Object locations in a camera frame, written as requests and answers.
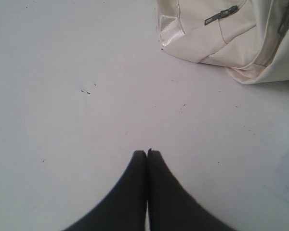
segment zipper tab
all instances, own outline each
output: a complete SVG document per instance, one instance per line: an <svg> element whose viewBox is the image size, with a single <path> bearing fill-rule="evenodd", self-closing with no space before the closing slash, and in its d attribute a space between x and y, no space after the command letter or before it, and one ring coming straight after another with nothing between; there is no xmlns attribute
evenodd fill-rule
<svg viewBox="0 0 289 231"><path fill-rule="evenodd" d="M282 17L282 20L280 22L280 25L278 27L278 33L281 35L281 37L284 37L288 29L289 29L289 2L286 7L286 11Z"/></svg>
<svg viewBox="0 0 289 231"><path fill-rule="evenodd" d="M214 16L206 19L206 20L204 21L204 25L206 26L206 25L210 24L211 22L214 22L215 20L228 17L228 16L230 16L230 15L238 12L238 10L239 10L239 7L238 7L238 6L232 6L232 7L230 7L229 9L224 10L224 11L221 11L221 12L217 13L216 15L214 15Z"/></svg>

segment cream bag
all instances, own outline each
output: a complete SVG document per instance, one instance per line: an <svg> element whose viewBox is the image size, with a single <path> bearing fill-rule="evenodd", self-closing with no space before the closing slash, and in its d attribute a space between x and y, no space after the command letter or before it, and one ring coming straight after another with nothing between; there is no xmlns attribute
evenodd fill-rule
<svg viewBox="0 0 289 231"><path fill-rule="evenodd" d="M163 50L243 84L289 80L289 0L157 0Z"/></svg>

